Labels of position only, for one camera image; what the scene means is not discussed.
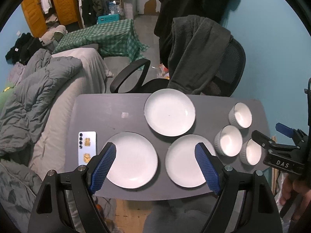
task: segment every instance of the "green plaid cloth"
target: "green plaid cloth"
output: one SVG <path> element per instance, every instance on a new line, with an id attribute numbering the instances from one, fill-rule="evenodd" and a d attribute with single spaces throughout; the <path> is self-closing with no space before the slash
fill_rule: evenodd
<path id="1" fill-rule="evenodd" d="M 130 62 L 143 58 L 140 52 L 149 48 L 139 41 L 133 20 L 126 19 L 68 33 L 61 39 L 53 54 L 90 44 L 99 45 L 98 52 L 102 57 L 129 57 Z"/>

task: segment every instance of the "louvered door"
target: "louvered door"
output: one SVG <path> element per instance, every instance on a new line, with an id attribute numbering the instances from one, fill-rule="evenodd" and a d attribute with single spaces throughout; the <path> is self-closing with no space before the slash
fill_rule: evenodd
<path id="1" fill-rule="evenodd" d="M 74 0 L 53 0 L 60 24 L 68 25 L 78 21 Z"/>
<path id="2" fill-rule="evenodd" d="M 45 23 L 40 0 L 23 0 L 21 7 L 32 35 L 34 37 L 42 37 L 48 28 Z"/>

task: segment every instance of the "plate rim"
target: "plate rim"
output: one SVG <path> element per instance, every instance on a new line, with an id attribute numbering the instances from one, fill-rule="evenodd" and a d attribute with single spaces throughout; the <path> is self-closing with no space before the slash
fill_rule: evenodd
<path id="1" fill-rule="evenodd" d="M 184 138 L 184 137 L 186 137 L 186 136 L 190 136 L 190 135 L 196 135 L 196 136 L 199 136 L 199 137 L 203 137 L 203 136 L 198 135 L 198 134 L 187 134 L 187 135 L 184 135 L 184 136 L 179 137 L 178 139 L 176 139 L 176 140 L 168 147 L 167 152 L 166 152 L 166 155 L 165 155 L 165 159 L 164 159 L 165 171 L 166 171 L 168 177 L 170 178 L 170 180 L 171 180 L 174 184 L 176 184 L 176 185 L 178 185 L 178 186 L 180 186 L 180 187 L 183 187 L 183 188 L 196 188 L 196 187 L 202 186 L 202 185 L 205 183 L 205 182 L 203 182 L 202 184 L 200 184 L 200 185 L 198 185 L 198 186 L 194 186 L 194 187 L 186 187 L 186 186 L 182 186 L 182 185 L 180 185 L 180 184 L 177 184 L 175 181 L 172 180 L 172 178 L 171 178 L 171 176 L 170 176 L 170 174 L 169 174 L 169 172 L 168 172 L 168 170 L 167 170 L 167 167 L 166 167 L 166 165 L 167 165 L 167 164 L 166 164 L 166 162 L 167 162 L 167 155 L 168 155 L 168 152 L 169 152 L 169 149 L 171 148 L 171 146 L 172 146 L 177 140 L 179 140 L 179 139 L 181 139 L 181 138 Z M 212 144 L 207 138 L 205 138 L 205 137 L 203 137 L 203 138 L 206 139 L 206 140 L 211 144 L 211 146 L 212 146 L 213 149 L 214 149 L 215 155 L 217 155 L 217 154 L 216 154 L 216 150 L 215 150 L 213 144 Z"/>
<path id="2" fill-rule="evenodd" d="M 188 98 L 188 100 L 191 102 L 192 107 L 193 107 L 193 109 L 194 109 L 194 119 L 193 119 L 192 124 L 191 124 L 191 126 L 189 127 L 189 129 L 186 130 L 185 132 L 183 132 L 183 133 L 178 133 L 178 134 L 174 134 L 174 135 L 167 135 L 167 134 L 163 134 L 163 133 L 160 133 L 160 132 L 156 131 L 154 128 L 152 128 L 152 127 L 150 126 L 150 124 L 149 124 L 149 122 L 148 122 L 148 120 L 147 120 L 147 118 L 146 118 L 146 103 L 147 103 L 148 99 L 149 99 L 153 94 L 155 94 L 155 93 L 157 93 L 157 92 L 159 92 L 159 91 L 171 91 L 171 90 L 177 91 L 178 93 L 181 93 L 181 94 L 185 95 L 185 96 Z M 151 95 L 149 95 L 148 98 L 146 99 L 146 101 L 145 101 L 145 103 L 144 103 L 144 117 L 145 117 L 145 120 L 146 120 L 148 126 L 149 126 L 152 130 L 154 130 L 155 132 L 157 132 L 158 134 L 163 135 L 163 136 L 166 136 L 166 137 L 177 137 L 177 136 L 181 136 L 181 135 L 185 134 L 187 131 L 189 131 L 189 130 L 191 129 L 191 127 L 193 126 L 193 124 L 194 124 L 194 122 L 195 122 L 195 119 L 196 119 L 196 117 L 197 117 L 197 113 L 196 113 L 196 109 L 195 109 L 195 106 L 194 106 L 192 100 L 191 100 L 186 94 L 184 94 L 183 92 L 181 92 L 181 91 L 179 91 L 179 90 L 177 90 L 177 89 L 160 89 L 160 90 L 157 90 L 157 91 L 153 92 L 153 93 L 152 93 Z"/>
<path id="3" fill-rule="evenodd" d="M 153 150 L 154 150 L 154 152 L 155 152 L 155 155 L 156 155 L 156 168 L 155 168 L 155 171 L 154 171 L 154 173 L 152 174 L 152 177 L 151 177 L 146 183 L 144 183 L 143 185 L 140 185 L 140 186 L 137 186 L 137 187 L 130 187 L 130 188 L 129 188 L 129 187 L 120 186 L 120 185 L 117 185 L 117 184 L 115 184 L 114 182 L 112 182 L 112 181 L 108 178 L 108 174 L 107 174 L 107 177 L 106 177 L 106 178 L 107 178 L 111 183 L 113 183 L 114 185 L 116 185 L 116 186 L 118 186 L 118 187 L 121 187 L 121 188 L 125 188 L 125 189 L 137 189 L 137 188 L 140 188 L 140 187 L 142 187 L 142 186 L 148 184 L 148 183 L 153 179 L 153 177 L 155 176 L 155 174 L 156 174 L 156 172 L 157 172 L 157 170 L 158 170 L 158 167 L 159 167 L 159 156 L 158 156 L 158 153 L 157 153 L 156 149 L 154 148 L 153 144 L 152 144 L 146 137 L 144 137 L 143 135 L 141 135 L 141 134 L 139 134 L 139 133 L 132 132 L 132 131 L 121 131 L 121 132 L 119 132 L 119 133 L 114 134 L 114 135 L 111 136 L 109 139 L 111 139 L 112 137 L 114 137 L 114 136 L 116 136 L 116 135 L 118 135 L 118 134 L 121 134 L 121 133 L 134 133 L 134 134 L 137 134 L 137 135 L 143 137 L 146 141 L 148 141 L 148 142 L 151 144 L 151 146 L 152 146 L 152 148 L 153 148 Z"/>

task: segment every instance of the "blue box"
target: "blue box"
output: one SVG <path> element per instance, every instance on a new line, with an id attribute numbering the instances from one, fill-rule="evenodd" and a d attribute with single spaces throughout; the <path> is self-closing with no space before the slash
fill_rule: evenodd
<path id="1" fill-rule="evenodd" d="M 98 24 L 119 21 L 119 14 L 98 17 Z"/>

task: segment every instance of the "gray table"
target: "gray table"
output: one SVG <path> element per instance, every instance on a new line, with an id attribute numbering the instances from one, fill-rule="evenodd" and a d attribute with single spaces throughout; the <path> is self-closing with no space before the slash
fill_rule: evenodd
<path id="1" fill-rule="evenodd" d="M 110 137 L 120 132 L 129 131 L 141 134 L 153 144 L 159 157 L 158 170 L 149 183 L 138 189 L 124 189 L 106 179 L 102 189 L 96 192 L 97 196 L 124 200 L 168 200 L 211 192 L 206 184 L 196 188 L 183 188 L 168 177 L 164 159 L 167 149 L 178 137 L 165 137 L 148 126 L 143 110 L 149 95 L 90 94 L 78 96 L 67 134 L 65 171 L 73 171 L 78 167 L 77 137 L 79 131 L 96 131 L 97 153 L 101 151 Z M 189 95 L 189 98 L 196 109 L 196 120 L 185 135 L 201 135 L 213 143 L 219 130 L 229 124 L 230 109 L 237 102 L 243 102 L 250 108 L 253 116 L 251 127 L 241 130 L 243 142 L 251 138 L 251 133 L 254 130 L 259 130 L 270 136 L 263 106 L 257 100 L 202 95 Z M 253 173 L 254 170 L 267 168 L 262 162 L 263 156 L 255 166 L 242 165 L 239 155 L 235 157 L 219 156 L 219 158 L 224 164 L 230 164 L 237 171 Z"/>

